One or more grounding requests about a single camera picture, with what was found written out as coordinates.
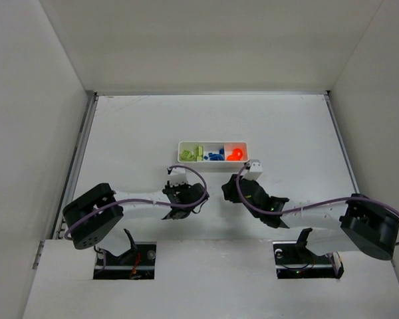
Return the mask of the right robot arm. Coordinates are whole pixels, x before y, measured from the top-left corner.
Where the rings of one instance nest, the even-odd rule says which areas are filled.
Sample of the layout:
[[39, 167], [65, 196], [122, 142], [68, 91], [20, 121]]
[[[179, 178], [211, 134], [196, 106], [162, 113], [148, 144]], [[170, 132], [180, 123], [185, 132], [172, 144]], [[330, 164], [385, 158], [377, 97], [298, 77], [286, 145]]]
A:
[[266, 226], [300, 228], [297, 246], [316, 256], [360, 251], [374, 259], [392, 259], [399, 230], [399, 216], [364, 195], [353, 193], [337, 203], [314, 204], [286, 213], [286, 197], [268, 195], [255, 180], [232, 175], [222, 185], [223, 198], [241, 203]]

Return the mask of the orange dome lego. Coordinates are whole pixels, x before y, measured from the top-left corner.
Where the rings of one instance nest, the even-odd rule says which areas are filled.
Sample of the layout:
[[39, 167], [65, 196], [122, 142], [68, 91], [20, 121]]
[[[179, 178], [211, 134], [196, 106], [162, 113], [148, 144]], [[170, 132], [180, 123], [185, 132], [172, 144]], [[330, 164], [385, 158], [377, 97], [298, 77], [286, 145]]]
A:
[[230, 156], [227, 157], [226, 160], [227, 160], [227, 161], [238, 161], [238, 158], [235, 157], [235, 156], [233, 156], [233, 155], [230, 155]]
[[235, 148], [235, 149], [232, 151], [232, 155], [235, 156], [235, 157], [237, 157], [237, 158], [238, 158], [238, 161], [239, 161], [239, 160], [242, 160], [242, 158], [243, 158], [243, 151], [242, 151], [242, 149], [240, 149], [240, 148]]

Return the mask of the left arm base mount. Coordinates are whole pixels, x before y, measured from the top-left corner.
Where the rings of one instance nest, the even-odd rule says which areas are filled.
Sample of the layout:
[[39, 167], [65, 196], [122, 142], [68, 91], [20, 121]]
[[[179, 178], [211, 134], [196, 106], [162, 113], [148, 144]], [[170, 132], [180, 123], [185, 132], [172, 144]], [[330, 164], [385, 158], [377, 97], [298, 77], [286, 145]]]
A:
[[115, 256], [94, 246], [96, 262], [94, 280], [154, 280], [157, 245], [154, 242], [136, 242], [128, 229], [128, 250]]

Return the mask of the large blue arch lego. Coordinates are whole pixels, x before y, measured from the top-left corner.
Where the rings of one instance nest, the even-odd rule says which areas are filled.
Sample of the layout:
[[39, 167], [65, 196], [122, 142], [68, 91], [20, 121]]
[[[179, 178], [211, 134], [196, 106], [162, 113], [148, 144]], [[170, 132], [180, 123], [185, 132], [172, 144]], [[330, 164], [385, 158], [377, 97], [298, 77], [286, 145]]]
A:
[[204, 155], [204, 160], [206, 161], [223, 161], [224, 156], [218, 153], [208, 153], [208, 155]]

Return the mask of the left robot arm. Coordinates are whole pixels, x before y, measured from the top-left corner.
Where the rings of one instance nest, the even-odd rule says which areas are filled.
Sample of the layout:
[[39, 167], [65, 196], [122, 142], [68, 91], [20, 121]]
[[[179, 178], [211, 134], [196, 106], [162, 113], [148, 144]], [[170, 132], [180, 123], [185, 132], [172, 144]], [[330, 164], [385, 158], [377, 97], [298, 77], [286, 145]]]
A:
[[77, 250], [97, 247], [124, 219], [180, 220], [196, 214], [208, 200], [207, 183], [175, 186], [160, 191], [130, 195], [99, 183], [63, 209], [67, 225], [64, 238]]

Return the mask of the green square lego upside-down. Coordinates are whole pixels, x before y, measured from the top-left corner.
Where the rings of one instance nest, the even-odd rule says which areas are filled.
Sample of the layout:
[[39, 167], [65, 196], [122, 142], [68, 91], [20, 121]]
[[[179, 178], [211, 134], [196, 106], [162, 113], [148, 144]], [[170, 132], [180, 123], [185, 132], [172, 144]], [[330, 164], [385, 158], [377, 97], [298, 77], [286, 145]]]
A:
[[179, 154], [179, 159], [182, 162], [188, 162], [188, 161], [194, 161], [195, 160], [195, 155], [189, 150], [183, 150]]

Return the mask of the green curved slope lego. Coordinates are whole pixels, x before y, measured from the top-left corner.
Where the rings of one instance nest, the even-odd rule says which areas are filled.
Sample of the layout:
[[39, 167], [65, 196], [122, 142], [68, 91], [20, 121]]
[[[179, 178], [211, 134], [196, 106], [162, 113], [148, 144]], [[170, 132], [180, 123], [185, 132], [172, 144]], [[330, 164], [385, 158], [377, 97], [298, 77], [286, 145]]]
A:
[[203, 159], [204, 159], [203, 146], [195, 147], [194, 157], [195, 157], [195, 161], [203, 161]]

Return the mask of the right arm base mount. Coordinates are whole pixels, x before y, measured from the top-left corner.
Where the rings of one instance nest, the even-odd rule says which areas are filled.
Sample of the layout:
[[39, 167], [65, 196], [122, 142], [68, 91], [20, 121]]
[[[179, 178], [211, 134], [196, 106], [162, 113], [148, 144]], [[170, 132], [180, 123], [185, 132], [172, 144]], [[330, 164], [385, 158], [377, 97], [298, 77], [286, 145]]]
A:
[[338, 253], [318, 256], [306, 248], [311, 232], [311, 228], [303, 229], [296, 241], [273, 242], [278, 279], [341, 279], [344, 265]]

